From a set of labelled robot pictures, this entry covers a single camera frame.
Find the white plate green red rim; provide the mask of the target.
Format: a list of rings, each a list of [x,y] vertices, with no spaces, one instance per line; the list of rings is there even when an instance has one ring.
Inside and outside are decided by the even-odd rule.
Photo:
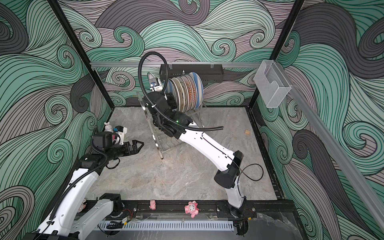
[[[176,78],[171,78],[171,82],[172,82],[172,84],[173,84],[173,88],[174,88],[174,90],[175,90],[175,94],[176,94],[176,102],[177,102],[177,109],[178,109],[178,111],[180,112],[181,110],[182,110],[182,99],[181,99],[181,97],[182,97],[182,95],[181,95],[181,93],[180,93],[180,91],[179,91],[179,88],[178,88],[178,85],[177,85],[177,79]]]

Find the white plate dark cloud motif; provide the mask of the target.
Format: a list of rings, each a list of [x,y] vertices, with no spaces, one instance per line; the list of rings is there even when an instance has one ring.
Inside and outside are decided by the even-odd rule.
[[[188,112],[189,110],[190,110],[190,106],[189,106],[189,104],[190,104],[190,100],[189,100],[189,89],[188,89],[188,86],[187,86],[187,83],[186,83],[186,81],[185,81],[185,78],[184,78],[184,76],[182,76],[181,77],[181,85],[182,85],[182,87],[184,88],[184,92],[185,92],[185,94],[186,94],[186,96],[185,96],[185,100],[186,100],[186,110],[185,110],[185,112]]]

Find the orange sunburst plate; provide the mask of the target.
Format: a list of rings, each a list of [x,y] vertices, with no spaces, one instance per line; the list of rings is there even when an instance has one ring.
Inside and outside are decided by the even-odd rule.
[[[196,82],[195,82],[195,79],[194,79],[192,73],[189,73],[188,76],[189,76],[190,79],[191,79],[192,87],[193,87],[194,100],[195,100],[194,108],[195,108],[195,109],[198,109],[198,108],[199,108],[199,107],[198,107],[198,103],[199,103],[199,94],[198,94],[197,85],[196,85]]]
[[[193,103],[195,100],[194,92],[193,92],[193,86],[192,86],[192,82],[190,81],[190,78],[187,75],[184,75],[184,78],[185,78],[186,86],[188,87],[188,94],[189,94],[189,104],[188,104],[188,110],[187,111],[190,111],[194,108]]]

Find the blue striped plate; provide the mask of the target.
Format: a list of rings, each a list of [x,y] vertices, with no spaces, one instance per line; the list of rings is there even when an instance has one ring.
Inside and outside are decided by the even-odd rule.
[[[167,95],[172,95],[173,97],[176,96],[176,94],[175,94],[175,89],[174,89],[174,85],[173,85],[173,82],[172,82],[171,79],[168,79],[168,81],[167,81],[167,86],[166,86],[165,93],[166,93]]]
[[[191,72],[190,76],[193,78],[195,85],[196,85],[196,90],[197,90],[196,109],[198,109],[201,106],[201,104],[203,102],[203,98],[204,98],[203,82],[202,82],[200,76],[195,72]]]

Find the cream plate floral drawing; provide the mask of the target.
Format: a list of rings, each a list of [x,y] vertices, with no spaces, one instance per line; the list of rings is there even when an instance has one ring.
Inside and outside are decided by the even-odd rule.
[[[184,92],[184,88],[182,87],[182,85],[181,85],[181,77],[177,77],[177,79],[178,79],[178,81],[179,81],[179,83],[180,83],[180,86],[181,86],[181,92],[182,92],[182,98],[183,98],[183,110],[182,110],[182,112],[183,113],[185,113],[185,110],[186,110],[186,100],[185,100],[185,96],[186,96],[186,94],[185,94],[185,92]]]

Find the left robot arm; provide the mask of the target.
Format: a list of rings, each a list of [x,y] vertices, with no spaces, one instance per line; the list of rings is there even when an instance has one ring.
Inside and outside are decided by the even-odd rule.
[[[72,178],[53,206],[47,218],[25,240],[84,240],[107,216],[120,217],[125,206],[120,194],[103,194],[80,219],[75,217],[84,203],[84,198],[107,167],[109,161],[136,155],[144,143],[133,140],[102,151],[93,146],[93,152],[80,158]]]

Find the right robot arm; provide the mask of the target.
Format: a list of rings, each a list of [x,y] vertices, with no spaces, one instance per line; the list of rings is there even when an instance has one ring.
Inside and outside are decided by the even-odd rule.
[[[170,138],[189,144],[218,169],[215,182],[226,190],[228,203],[240,209],[244,198],[238,183],[244,154],[233,152],[212,139],[207,132],[222,130],[223,127],[200,128],[194,120],[180,111],[172,110],[169,100],[161,92],[144,94],[143,103],[150,112],[153,124]]]

